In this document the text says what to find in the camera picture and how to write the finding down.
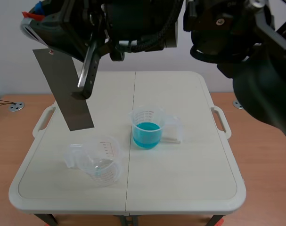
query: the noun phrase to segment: blue liquid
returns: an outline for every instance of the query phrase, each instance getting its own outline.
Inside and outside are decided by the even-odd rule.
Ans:
[[[151,122],[143,122],[137,125],[140,129],[153,131],[154,132],[147,132],[139,130],[138,128],[133,128],[133,140],[134,142],[144,148],[153,148],[155,147],[161,140],[162,137],[162,130],[158,130],[160,127]]]

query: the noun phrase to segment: table leg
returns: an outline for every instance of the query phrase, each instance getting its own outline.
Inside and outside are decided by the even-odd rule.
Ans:
[[[215,226],[223,217],[224,215],[213,215],[206,226]]]
[[[36,217],[47,223],[49,226],[57,226],[57,221],[52,214],[34,214]]]
[[[138,216],[132,216],[132,225],[133,226],[139,226],[139,217]]]
[[[128,223],[127,223],[127,219],[125,216],[117,216],[120,219],[120,222],[121,222],[121,226],[128,226]]]
[[[134,216],[117,216],[120,219],[121,226],[139,226],[138,215]]]

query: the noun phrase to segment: measuring cup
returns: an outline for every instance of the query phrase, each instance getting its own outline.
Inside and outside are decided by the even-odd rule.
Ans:
[[[121,153],[112,137],[92,137],[90,142],[70,145],[64,159],[69,168],[81,169],[100,186],[114,183],[121,174]]]
[[[140,106],[134,109],[129,116],[132,121],[132,135],[134,142],[143,148],[155,147],[162,138],[163,129],[167,125],[176,127],[177,143],[182,142],[183,128],[179,118],[167,115],[156,106]]]

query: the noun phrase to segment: metal plate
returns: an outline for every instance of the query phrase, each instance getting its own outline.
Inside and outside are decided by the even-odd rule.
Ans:
[[[86,101],[72,97],[78,84],[72,58],[56,50],[50,54],[47,48],[33,52],[70,131],[93,128]]]
[[[9,111],[11,112],[17,112],[21,109],[23,109],[25,107],[25,103],[24,102],[15,102],[16,104],[14,105],[10,105],[9,107]]]
[[[244,110],[243,106],[239,103],[238,100],[234,100],[233,105],[238,109]]]

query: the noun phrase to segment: white wall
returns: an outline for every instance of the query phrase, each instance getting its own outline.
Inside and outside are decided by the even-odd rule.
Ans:
[[[25,37],[19,30],[22,11],[28,11],[38,0],[0,0],[0,95],[15,93],[50,93],[48,84],[32,49],[44,48]],[[286,6],[281,0],[270,0],[276,27],[286,21]],[[160,52],[126,54],[123,62],[101,59],[99,71],[194,71],[201,74],[212,92],[232,91],[232,80],[224,77],[216,65],[206,64],[190,56],[190,33],[182,29],[179,18],[177,48]],[[75,63],[79,71],[81,63]]]

